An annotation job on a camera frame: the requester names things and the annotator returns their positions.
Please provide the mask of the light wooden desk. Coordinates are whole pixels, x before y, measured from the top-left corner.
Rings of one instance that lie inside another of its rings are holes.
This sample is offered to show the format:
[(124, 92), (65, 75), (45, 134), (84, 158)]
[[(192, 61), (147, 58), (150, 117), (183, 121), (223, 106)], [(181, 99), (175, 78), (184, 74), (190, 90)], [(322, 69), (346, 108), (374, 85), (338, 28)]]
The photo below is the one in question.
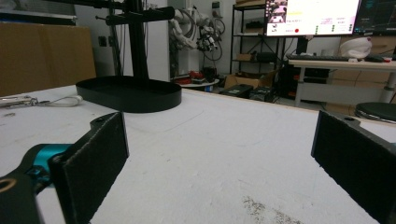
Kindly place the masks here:
[[(392, 95), (396, 90), (396, 62), (352, 63), (337, 61), (289, 60), (289, 64), (301, 69), (294, 100), (295, 106), (299, 106), (302, 100), (341, 105), (356, 105), (364, 102), (390, 103)], [(382, 89), (306, 83), (304, 78), (305, 70), (307, 68), (385, 72), (389, 73), (389, 77)]]

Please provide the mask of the black keyboard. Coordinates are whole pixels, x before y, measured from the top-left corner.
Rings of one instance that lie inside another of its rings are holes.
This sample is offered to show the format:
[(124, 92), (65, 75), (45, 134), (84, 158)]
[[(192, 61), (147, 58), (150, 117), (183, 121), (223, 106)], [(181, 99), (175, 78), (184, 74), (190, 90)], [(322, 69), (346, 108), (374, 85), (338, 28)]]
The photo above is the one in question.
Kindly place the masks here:
[(348, 62), (352, 58), (342, 56), (321, 56), (321, 55), (296, 55), (288, 54), (286, 57), (289, 60), (303, 60), (303, 61), (332, 61), (332, 62)]

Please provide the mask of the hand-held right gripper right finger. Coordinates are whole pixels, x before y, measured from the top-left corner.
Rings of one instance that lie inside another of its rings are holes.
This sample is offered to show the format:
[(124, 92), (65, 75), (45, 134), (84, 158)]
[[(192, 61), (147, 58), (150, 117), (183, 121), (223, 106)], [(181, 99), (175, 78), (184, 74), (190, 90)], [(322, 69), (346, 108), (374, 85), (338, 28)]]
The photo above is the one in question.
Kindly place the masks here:
[(311, 156), (380, 224), (396, 224), (396, 146), (357, 119), (318, 113)]

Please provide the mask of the white cap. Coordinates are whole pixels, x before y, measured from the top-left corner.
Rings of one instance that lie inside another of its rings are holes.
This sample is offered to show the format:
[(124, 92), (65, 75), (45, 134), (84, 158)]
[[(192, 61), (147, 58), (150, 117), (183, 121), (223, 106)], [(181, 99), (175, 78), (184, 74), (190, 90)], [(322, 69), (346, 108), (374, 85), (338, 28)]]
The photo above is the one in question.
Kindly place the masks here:
[(362, 59), (371, 52), (372, 41), (370, 37), (360, 37), (346, 41), (340, 46), (343, 57)]

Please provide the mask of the silver metal clip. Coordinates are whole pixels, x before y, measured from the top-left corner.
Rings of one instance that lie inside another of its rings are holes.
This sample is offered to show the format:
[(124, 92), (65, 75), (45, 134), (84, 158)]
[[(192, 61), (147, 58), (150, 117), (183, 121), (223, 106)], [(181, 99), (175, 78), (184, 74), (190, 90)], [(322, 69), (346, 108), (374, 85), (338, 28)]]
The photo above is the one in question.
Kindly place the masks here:
[(29, 95), (0, 97), (0, 108), (26, 107), (37, 104), (38, 100)]

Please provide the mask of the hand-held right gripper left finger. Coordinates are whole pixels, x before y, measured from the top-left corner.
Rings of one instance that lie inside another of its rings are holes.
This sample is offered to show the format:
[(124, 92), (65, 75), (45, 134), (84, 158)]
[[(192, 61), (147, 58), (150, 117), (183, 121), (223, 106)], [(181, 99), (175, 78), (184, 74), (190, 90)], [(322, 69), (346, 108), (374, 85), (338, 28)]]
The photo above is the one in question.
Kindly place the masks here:
[(88, 224), (129, 157), (121, 112), (91, 122), (91, 129), (49, 159), (66, 224)]

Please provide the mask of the black metal shelf rack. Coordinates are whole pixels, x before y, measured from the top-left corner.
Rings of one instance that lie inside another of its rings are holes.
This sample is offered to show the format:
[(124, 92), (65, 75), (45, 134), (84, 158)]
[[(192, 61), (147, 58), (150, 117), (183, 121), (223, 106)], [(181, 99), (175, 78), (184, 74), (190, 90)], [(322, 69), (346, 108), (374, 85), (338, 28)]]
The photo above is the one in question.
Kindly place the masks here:
[(285, 39), (265, 34), (269, 0), (236, 0), (232, 6), (229, 72), (264, 73), (276, 70)]

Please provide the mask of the black stand with oval tray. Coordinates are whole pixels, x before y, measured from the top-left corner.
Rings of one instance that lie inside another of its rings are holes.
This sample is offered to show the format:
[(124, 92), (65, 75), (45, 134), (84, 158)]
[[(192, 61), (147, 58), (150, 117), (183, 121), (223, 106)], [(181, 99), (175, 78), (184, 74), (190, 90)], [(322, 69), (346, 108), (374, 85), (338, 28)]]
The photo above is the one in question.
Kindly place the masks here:
[(105, 18), (106, 24), (128, 26), (133, 73), (130, 76), (96, 77), (78, 82), (76, 89), (84, 100), (128, 113), (160, 112), (180, 105), (182, 89), (179, 85), (149, 77), (143, 30), (145, 22), (173, 19), (175, 10), (172, 7), (144, 9), (141, 0), (49, 1), (118, 9), (119, 14)]

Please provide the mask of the bright computer monitor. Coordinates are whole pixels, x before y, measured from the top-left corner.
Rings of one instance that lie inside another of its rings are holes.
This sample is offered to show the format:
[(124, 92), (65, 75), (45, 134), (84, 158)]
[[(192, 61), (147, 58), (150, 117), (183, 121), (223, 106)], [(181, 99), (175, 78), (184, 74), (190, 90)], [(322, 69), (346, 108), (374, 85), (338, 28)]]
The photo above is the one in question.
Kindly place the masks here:
[(351, 35), (361, 0), (266, 0), (266, 36)]

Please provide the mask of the red tool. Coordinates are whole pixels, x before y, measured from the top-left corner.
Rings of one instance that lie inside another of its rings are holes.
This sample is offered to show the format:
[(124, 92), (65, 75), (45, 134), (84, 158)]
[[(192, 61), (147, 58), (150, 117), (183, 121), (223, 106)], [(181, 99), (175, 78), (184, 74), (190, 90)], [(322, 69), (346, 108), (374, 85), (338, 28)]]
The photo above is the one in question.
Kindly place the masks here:
[(190, 71), (188, 74), (176, 77), (174, 82), (180, 85), (202, 84), (206, 82), (206, 79), (201, 72)]

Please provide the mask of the black flat case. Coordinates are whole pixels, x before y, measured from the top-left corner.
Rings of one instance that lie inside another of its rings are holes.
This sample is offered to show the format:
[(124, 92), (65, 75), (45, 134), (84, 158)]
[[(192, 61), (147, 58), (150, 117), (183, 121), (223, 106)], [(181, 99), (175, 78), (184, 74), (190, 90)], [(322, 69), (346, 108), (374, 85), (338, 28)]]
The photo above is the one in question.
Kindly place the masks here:
[(222, 95), (237, 97), (237, 98), (244, 98), (248, 99), (250, 92), (253, 90), (251, 85), (247, 84), (237, 84), (233, 85), (230, 88), (224, 89), (219, 93)]

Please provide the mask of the open cardboard box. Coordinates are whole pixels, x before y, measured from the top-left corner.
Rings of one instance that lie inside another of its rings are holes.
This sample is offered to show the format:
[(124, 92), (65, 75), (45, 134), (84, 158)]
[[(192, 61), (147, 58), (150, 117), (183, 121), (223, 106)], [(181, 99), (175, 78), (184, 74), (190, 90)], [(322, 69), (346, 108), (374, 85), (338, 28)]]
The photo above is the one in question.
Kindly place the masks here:
[(230, 74), (225, 78), (224, 88), (231, 88), (239, 84), (250, 85), (253, 88), (272, 87), (276, 74), (276, 70), (263, 73), (240, 72)]

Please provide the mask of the dark computer monitor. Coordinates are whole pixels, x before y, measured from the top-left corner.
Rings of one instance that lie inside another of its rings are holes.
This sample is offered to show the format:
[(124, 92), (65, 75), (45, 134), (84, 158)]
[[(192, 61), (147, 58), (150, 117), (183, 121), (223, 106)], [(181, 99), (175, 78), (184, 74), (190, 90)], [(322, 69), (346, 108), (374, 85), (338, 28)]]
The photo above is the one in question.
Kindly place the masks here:
[(353, 35), (396, 36), (396, 0), (361, 0)]

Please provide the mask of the large brown cardboard box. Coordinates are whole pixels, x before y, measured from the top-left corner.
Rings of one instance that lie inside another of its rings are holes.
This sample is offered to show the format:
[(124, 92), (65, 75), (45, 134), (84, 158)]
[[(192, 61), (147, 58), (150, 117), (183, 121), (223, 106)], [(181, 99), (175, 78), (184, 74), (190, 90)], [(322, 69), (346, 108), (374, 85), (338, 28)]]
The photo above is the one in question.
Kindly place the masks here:
[(0, 22), (0, 96), (96, 76), (87, 27)]

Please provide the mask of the small round white table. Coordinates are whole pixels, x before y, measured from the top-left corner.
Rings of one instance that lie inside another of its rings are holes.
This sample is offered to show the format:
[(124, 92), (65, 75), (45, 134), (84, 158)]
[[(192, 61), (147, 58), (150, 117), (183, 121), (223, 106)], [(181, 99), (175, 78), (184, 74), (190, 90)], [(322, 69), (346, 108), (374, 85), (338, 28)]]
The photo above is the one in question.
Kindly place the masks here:
[(201, 84), (195, 84), (195, 83), (189, 83), (189, 84), (178, 84), (179, 86), (181, 86), (182, 88), (204, 88), (206, 86), (213, 86), (215, 84), (219, 83), (219, 79), (216, 78), (213, 82), (204, 82)]

